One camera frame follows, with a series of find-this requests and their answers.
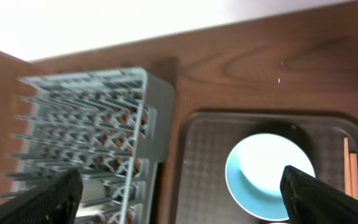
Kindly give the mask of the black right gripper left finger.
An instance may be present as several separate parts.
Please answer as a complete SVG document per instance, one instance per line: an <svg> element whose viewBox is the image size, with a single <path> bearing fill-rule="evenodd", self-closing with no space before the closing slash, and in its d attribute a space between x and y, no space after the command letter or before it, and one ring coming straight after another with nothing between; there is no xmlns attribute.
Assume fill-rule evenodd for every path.
<svg viewBox="0 0 358 224"><path fill-rule="evenodd" d="M0 224L72 224L83 193L78 169L68 169L0 205Z"/></svg>

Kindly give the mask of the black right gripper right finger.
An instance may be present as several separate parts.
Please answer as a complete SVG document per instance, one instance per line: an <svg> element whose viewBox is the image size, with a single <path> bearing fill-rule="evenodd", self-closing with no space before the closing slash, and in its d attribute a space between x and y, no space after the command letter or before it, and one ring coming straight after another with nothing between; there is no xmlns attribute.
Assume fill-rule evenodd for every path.
<svg viewBox="0 0 358 224"><path fill-rule="evenodd" d="M280 191L291 223L358 224L358 200L293 166L286 166Z"/></svg>

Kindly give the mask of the light blue bowl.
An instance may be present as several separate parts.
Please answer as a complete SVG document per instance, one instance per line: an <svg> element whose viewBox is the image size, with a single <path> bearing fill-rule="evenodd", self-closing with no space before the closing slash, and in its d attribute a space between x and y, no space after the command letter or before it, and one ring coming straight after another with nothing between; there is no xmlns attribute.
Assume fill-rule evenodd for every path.
<svg viewBox="0 0 358 224"><path fill-rule="evenodd" d="M239 141L229 153L225 180L232 198L248 214L271 222L288 220L280 190L286 166L315 177L306 153L293 141L269 133Z"/></svg>

